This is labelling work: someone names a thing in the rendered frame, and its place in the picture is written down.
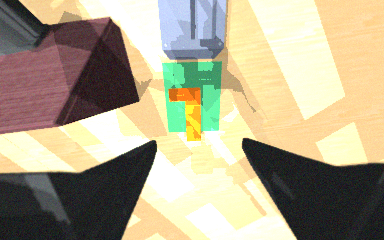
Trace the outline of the orange l-shaped part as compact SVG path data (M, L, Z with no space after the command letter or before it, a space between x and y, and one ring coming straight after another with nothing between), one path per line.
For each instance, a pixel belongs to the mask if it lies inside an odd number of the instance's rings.
M171 88L169 102L185 101L187 141L201 141L200 88Z

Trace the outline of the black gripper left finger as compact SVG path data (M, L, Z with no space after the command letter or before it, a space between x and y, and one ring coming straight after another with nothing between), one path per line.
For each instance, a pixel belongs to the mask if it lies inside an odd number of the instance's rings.
M151 140L80 172L0 173L0 216L50 214L67 240L123 240L156 153Z

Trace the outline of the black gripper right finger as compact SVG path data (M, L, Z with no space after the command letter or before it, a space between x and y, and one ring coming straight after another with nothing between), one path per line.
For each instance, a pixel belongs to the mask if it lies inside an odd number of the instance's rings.
M356 240L384 195L384 162L334 165L250 138L242 149L296 240Z

